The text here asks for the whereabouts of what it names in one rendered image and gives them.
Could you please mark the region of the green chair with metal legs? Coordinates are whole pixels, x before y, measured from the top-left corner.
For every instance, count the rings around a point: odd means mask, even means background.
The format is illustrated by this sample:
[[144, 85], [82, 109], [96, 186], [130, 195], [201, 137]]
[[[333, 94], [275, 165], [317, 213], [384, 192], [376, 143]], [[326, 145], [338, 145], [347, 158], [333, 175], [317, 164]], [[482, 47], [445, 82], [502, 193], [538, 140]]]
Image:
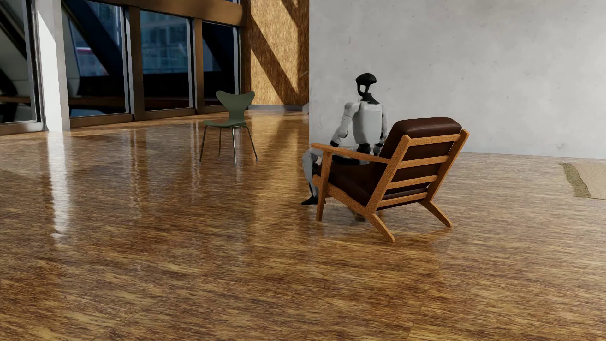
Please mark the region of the green chair with metal legs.
[[225, 129], [229, 129], [229, 130], [231, 130], [231, 135], [232, 135], [233, 162], [234, 162], [234, 165], [238, 164], [237, 163], [237, 153], [236, 153], [235, 131], [238, 129], [246, 129], [246, 131], [248, 132], [248, 135], [249, 135], [250, 143], [253, 148], [255, 160], [258, 160], [258, 154], [256, 153], [256, 148], [254, 146], [254, 142], [252, 139], [252, 133], [250, 131], [250, 128], [247, 126], [247, 123], [245, 120], [245, 111], [247, 110], [248, 106], [252, 103], [254, 96], [255, 96], [254, 91], [251, 91], [251, 92], [248, 92], [245, 94], [241, 94], [241, 95], [231, 94], [228, 92], [224, 92], [222, 90], [218, 90], [216, 92], [217, 99], [226, 108], [227, 112], [229, 113], [229, 116], [228, 116], [228, 119], [226, 119], [225, 121], [216, 121], [216, 120], [203, 120], [202, 121], [202, 123], [204, 125], [204, 130], [202, 133], [201, 149], [200, 149], [200, 153], [199, 153], [199, 161], [198, 161], [199, 164], [201, 164], [201, 162], [202, 162], [202, 156], [203, 156], [204, 145], [205, 145], [205, 137], [206, 137], [208, 128], [219, 129], [219, 147], [218, 147], [218, 153], [217, 153], [218, 158], [221, 158], [222, 131]]

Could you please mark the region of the white humanoid robot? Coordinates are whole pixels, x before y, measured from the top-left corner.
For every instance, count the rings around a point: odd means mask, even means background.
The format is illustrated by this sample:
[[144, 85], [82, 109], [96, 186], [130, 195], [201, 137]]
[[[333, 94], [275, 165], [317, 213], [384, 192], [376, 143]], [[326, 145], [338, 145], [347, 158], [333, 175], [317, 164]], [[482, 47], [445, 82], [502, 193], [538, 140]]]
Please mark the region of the white humanoid robot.
[[[357, 152], [378, 155], [388, 134], [387, 111], [370, 92], [370, 86], [376, 83], [375, 75], [360, 74], [355, 81], [360, 99], [345, 104], [341, 123], [330, 145], [339, 147], [342, 140], [352, 134], [358, 145]], [[313, 175], [319, 173], [318, 158], [322, 158], [322, 155], [321, 150], [311, 148], [302, 156], [302, 168], [311, 192], [311, 196], [301, 203], [303, 206], [318, 203], [318, 188], [313, 184]]]

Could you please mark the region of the beige woven rug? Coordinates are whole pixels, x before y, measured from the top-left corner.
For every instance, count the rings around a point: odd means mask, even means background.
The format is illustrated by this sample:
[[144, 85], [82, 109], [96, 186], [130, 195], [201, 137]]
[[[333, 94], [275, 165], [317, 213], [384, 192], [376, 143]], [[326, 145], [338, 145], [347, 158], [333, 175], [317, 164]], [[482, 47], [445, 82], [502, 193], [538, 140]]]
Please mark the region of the beige woven rug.
[[606, 163], [561, 162], [574, 196], [606, 200]]

